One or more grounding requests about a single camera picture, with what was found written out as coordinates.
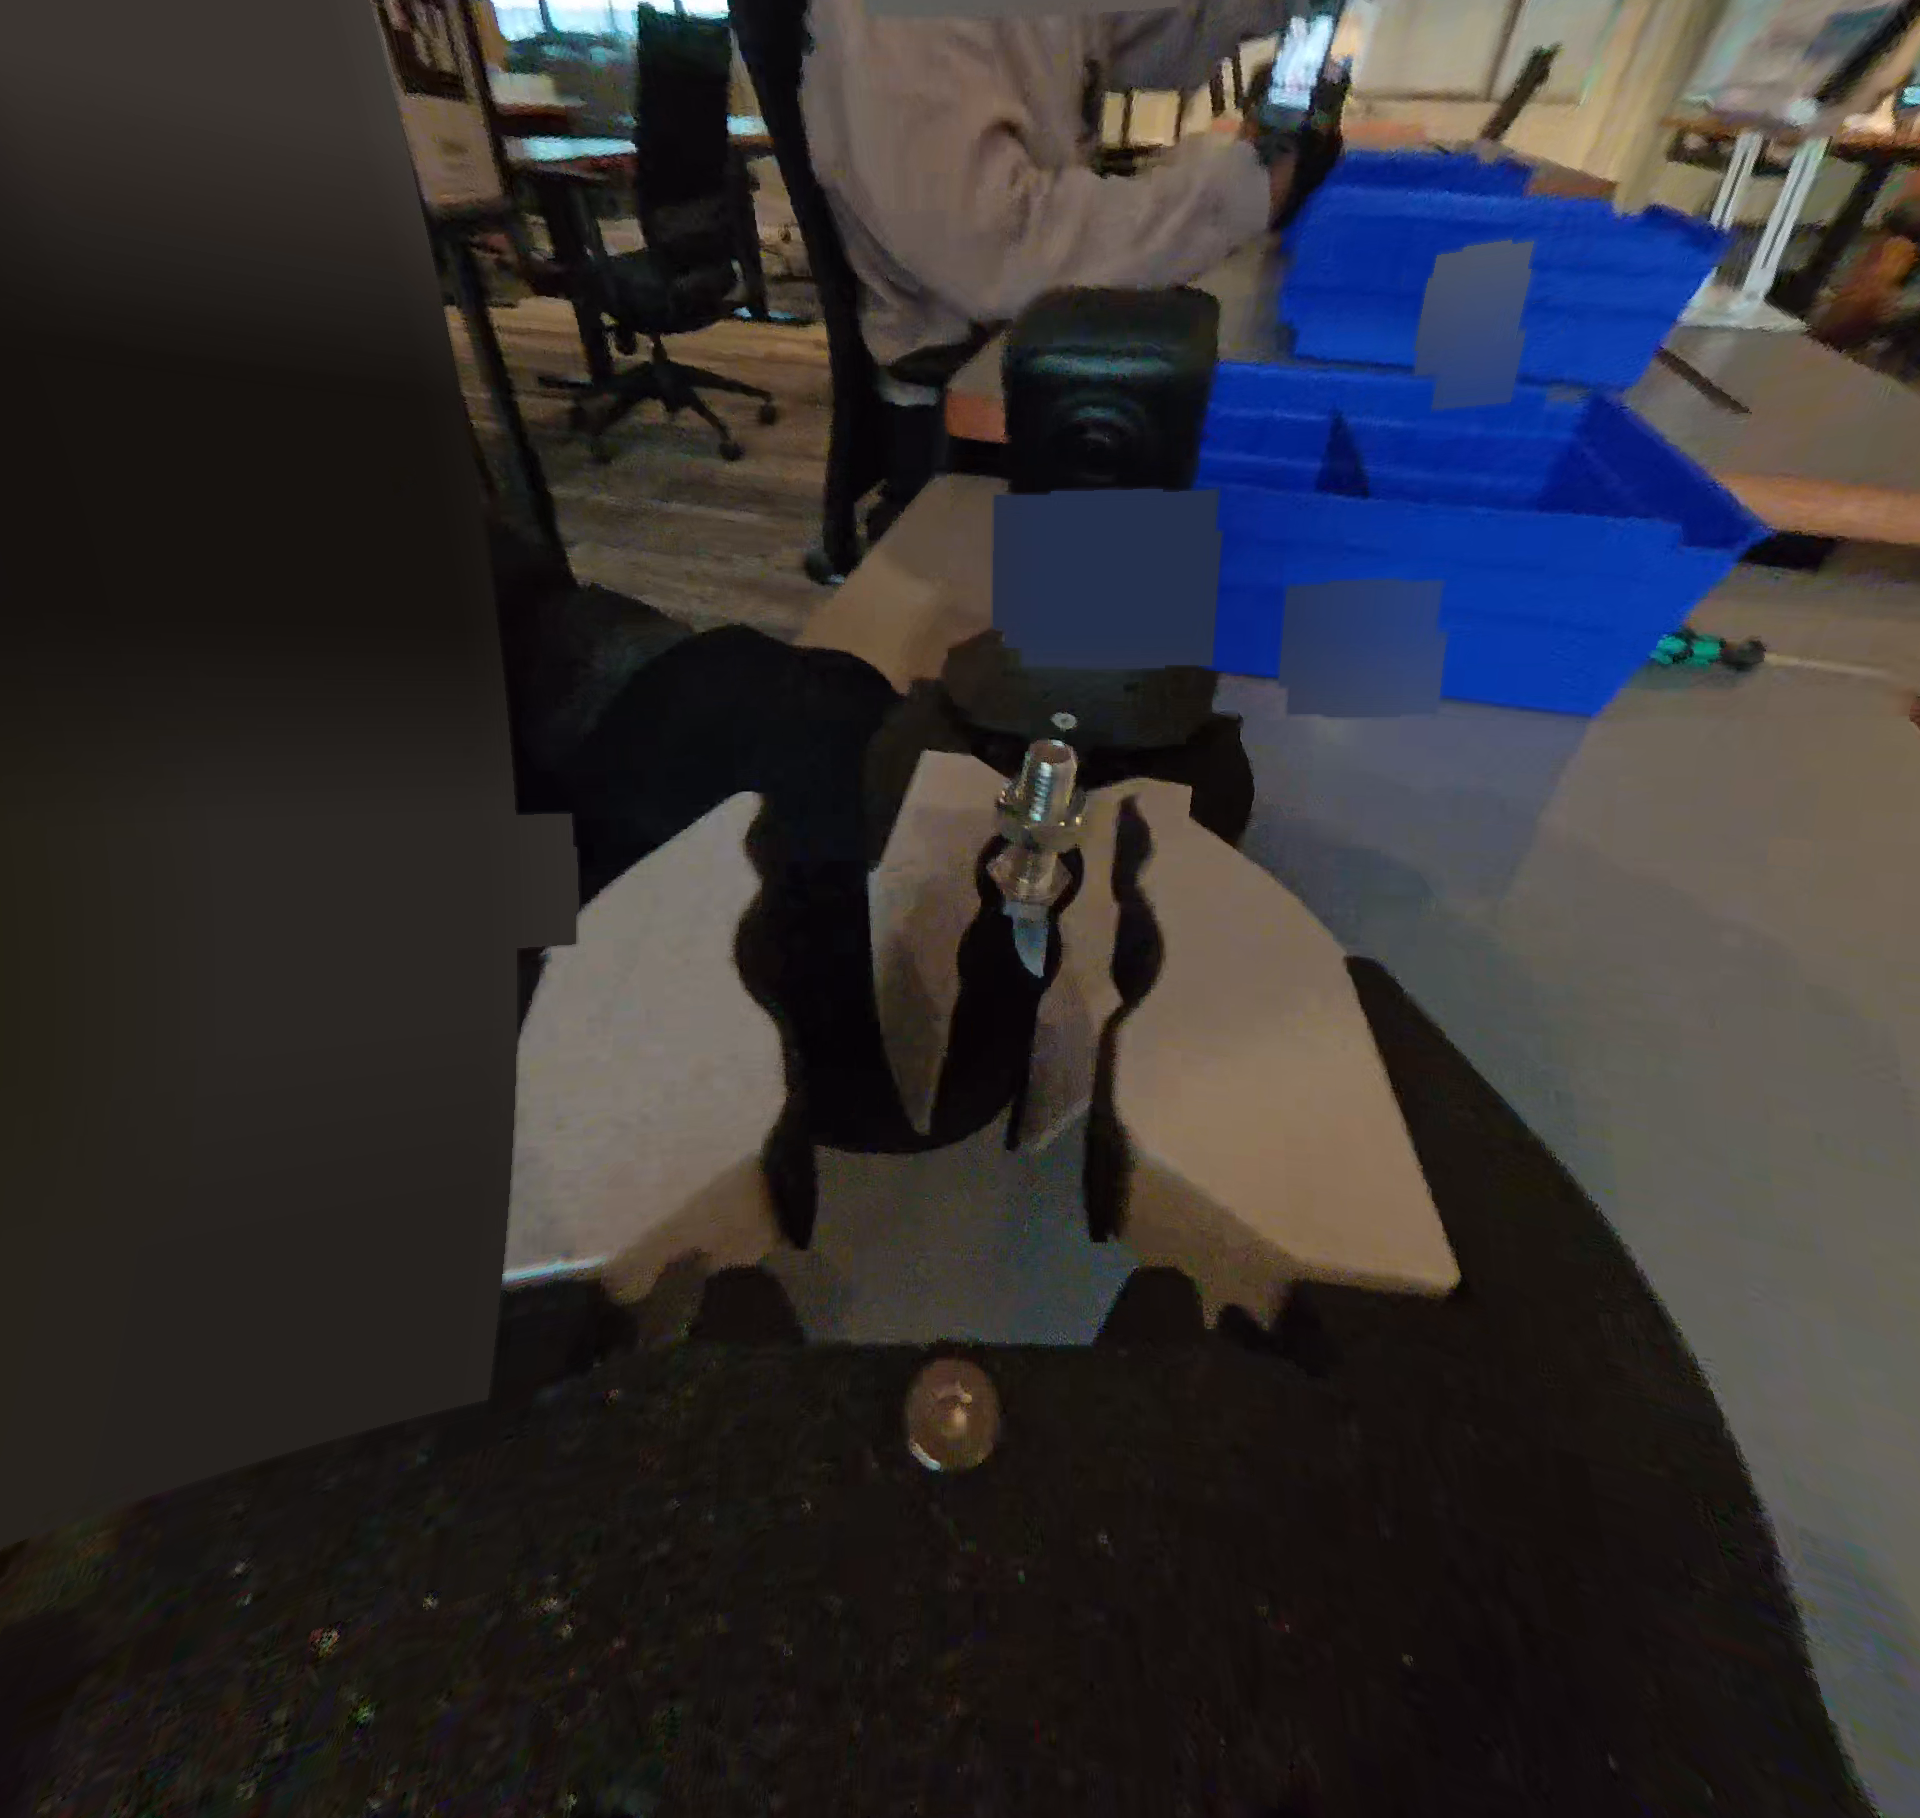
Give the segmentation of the poster on white stand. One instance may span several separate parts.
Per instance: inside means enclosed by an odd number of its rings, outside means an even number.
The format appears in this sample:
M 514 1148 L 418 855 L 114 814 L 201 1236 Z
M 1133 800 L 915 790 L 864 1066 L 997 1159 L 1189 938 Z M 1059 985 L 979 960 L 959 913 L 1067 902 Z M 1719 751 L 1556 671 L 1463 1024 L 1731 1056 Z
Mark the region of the poster on white stand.
M 1770 149 L 1784 149 L 1786 176 L 1736 281 L 1715 274 L 1687 315 L 1692 325 L 1787 331 L 1805 320 L 1829 274 L 1872 216 L 1908 140 L 1855 129 L 1897 96 L 1916 67 L 1916 0 L 1780 0 L 1743 46 L 1710 104 L 1710 122 L 1731 135 L 1729 163 L 1707 220 L 1727 233 L 1748 183 Z M 1826 227 L 1808 263 L 1782 277 L 1813 183 L 1852 150 L 1858 181 Z

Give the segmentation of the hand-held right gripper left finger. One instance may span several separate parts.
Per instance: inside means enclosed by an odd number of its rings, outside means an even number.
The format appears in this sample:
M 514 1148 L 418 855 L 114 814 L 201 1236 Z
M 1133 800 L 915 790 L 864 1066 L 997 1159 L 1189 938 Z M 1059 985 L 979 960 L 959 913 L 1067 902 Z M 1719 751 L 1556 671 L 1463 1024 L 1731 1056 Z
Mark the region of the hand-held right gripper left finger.
M 499 1285 L 792 1265 L 812 1243 L 814 1148 L 775 1017 L 739 942 L 760 907 L 738 793 L 593 895 L 541 971 L 516 1048 Z

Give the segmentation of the steel hex bolt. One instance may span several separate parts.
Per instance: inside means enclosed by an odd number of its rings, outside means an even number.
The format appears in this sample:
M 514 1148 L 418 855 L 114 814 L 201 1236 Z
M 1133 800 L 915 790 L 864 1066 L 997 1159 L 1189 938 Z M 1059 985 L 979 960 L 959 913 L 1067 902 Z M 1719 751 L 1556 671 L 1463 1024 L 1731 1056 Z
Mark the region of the steel hex bolt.
M 1077 752 L 1061 738 L 1034 741 L 1021 754 L 1019 770 L 1010 779 L 1050 788 L 1080 783 Z M 1019 966 L 1039 985 L 1048 978 L 1058 923 L 1058 904 L 1074 883 L 1069 856 L 1080 846 L 1059 855 L 1042 855 L 1016 849 L 997 838 L 985 862 L 985 874 L 1012 926 L 1013 952 Z

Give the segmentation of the steel hex nut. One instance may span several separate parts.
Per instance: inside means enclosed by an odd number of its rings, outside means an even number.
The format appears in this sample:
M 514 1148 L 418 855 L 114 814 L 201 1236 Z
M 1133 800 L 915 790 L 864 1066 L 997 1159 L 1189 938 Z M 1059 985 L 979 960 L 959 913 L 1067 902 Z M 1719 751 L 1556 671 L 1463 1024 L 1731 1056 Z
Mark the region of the steel hex nut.
M 1039 855 L 1077 849 L 1088 796 L 1076 781 L 1039 787 L 1012 779 L 995 799 L 995 837 L 1005 846 Z

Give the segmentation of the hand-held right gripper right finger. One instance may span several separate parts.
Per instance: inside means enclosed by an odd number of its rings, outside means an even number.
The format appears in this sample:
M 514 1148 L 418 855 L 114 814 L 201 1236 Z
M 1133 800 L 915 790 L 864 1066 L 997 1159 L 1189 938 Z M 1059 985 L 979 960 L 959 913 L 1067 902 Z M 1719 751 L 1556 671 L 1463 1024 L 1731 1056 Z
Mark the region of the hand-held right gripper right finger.
M 1110 885 L 1090 1238 L 1184 1275 L 1210 1320 L 1267 1324 L 1305 1282 L 1450 1297 L 1459 1265 L 1342 945 L 1179 795 L 1117 802 Z

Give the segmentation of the green handled screwdriver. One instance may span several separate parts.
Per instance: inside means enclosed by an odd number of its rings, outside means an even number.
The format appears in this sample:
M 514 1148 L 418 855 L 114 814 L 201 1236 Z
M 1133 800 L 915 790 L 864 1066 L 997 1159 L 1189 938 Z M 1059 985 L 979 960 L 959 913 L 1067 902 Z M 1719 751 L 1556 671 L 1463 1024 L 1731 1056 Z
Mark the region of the green handled screwdriver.
M 1881 687 L 1896 692 L 1916 691 L 1916 679 L 1831 658 L 1780 653 L 1756 637 L 1726 637 L 1717 632 L 1673 628 L 1663 632 L 1645 654 L 1645 666 L 1661 671 L 1712 673 L 1751 677 L 1762 671 L 1843 679 Z

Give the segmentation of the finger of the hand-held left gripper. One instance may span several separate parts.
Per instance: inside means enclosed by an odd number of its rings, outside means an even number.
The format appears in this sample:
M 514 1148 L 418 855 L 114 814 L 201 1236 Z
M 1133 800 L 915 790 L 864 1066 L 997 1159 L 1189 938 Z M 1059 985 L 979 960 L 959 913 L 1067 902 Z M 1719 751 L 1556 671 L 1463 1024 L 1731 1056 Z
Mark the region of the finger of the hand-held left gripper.
M 979 760 L 923 751 L 867 880 L 882 1055 L 934 1148 L 1002 1118 L 1034 1056 L 1039 980 L 985 874 L 1000 793 Z
M 1023 1092 L 1010 1117 L 1013 1150 L 1043 1150 L 1091 1107 L 1099 1041 L 1122 1005 L 1114 982 L 1120 802 L 1116 784 L 1091 793 L 1071 852 L 1076 883 L 1050 913 L 1052 960 L 1035 1006 Z

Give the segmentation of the blue plastic bin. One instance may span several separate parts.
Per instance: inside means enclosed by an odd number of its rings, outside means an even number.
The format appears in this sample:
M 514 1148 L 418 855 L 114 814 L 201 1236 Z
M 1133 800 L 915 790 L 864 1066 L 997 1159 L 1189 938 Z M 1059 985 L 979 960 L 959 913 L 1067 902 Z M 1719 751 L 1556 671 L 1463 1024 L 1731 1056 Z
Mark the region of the blue plastic bin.
M 1215 671 L 1331 716 L 1600 714 L 1762 524 L 1607 395 L 1440 410 L 1431 390 L 1215 369 L 1198 466 L 1217 499 Z
M 1540 175 L 1465 150 L 1346 152 L 1285 237 L 1276 312 L 1293 356 L 1416 370 L 1436 264 L 1523 246 L 1517 383 L 1631 388 L 1729 238 L 1666 205 L 1622 213 L 1598 194 L 1540 191 Z

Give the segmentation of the person's left forearm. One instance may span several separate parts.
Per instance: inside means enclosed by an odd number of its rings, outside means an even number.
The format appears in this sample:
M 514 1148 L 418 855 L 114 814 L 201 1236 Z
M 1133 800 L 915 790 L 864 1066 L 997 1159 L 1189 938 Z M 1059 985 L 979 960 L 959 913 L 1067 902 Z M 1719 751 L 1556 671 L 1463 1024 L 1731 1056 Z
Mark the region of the person's left forearm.
M 560 764 L 590 902 L 708 813 L 753 796 L 775 855 L 866 855 L 866 758 L 900 694 L 871 664 L 739 627 L 684 639 L 630 679 Z

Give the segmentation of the notice board with papers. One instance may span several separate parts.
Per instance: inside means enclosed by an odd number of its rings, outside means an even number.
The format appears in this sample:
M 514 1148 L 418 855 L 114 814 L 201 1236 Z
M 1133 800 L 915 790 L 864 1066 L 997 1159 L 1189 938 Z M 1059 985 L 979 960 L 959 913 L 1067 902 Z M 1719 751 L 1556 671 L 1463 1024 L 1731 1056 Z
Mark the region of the notice board with papers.
M 498 219 L 510 184 L 469 0 L 369 0 L 432 222 Z

